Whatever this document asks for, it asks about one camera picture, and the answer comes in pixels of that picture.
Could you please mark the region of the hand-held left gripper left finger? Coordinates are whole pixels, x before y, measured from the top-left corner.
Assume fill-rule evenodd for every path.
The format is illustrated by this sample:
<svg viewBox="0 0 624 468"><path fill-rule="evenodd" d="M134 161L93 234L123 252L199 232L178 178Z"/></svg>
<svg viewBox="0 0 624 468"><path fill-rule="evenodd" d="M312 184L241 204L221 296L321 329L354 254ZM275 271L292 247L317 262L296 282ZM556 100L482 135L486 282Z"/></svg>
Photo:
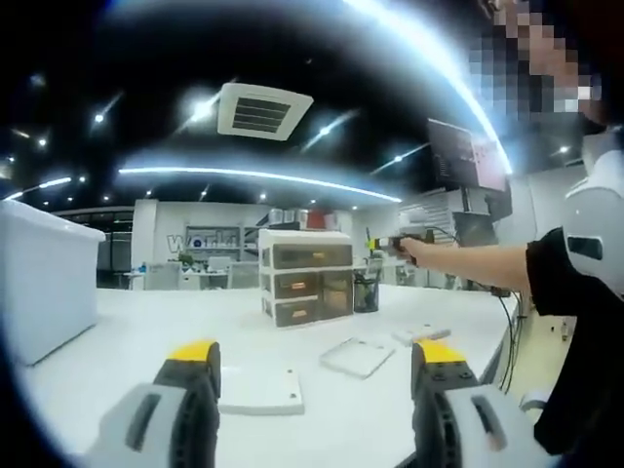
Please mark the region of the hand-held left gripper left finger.
<svg viewBox="0 0 624 468"><path fill-rule="evenodd" d="M219 344L198 340L165 360L102 417L94 467L215 466L221 392Z"/></svg>

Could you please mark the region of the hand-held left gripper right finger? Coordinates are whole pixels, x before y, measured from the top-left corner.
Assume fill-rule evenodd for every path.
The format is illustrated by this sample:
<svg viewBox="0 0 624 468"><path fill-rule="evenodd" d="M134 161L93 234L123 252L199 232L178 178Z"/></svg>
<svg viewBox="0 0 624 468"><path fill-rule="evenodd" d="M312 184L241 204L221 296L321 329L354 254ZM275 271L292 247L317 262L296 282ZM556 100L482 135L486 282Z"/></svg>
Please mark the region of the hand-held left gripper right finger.
<svg viewBox="0 0 624 468"><path fill-rule="evenodd" d="M540 467L542 447L516 402L482 384L437 340L411 346L412 467Z"/></svg>

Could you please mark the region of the person's right hand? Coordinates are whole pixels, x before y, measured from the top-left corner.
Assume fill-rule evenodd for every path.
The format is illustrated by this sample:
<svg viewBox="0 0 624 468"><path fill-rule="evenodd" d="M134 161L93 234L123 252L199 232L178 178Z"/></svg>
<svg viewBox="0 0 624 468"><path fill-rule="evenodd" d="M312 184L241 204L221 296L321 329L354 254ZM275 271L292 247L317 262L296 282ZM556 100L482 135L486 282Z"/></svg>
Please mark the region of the person's right hand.
<svg viewBox="0 0 624 468"><path fill-rule="evenodd" d="M400 238L398 241L398 256L408 263L417 265L417 253L421 242L410 237Z"/></svg>

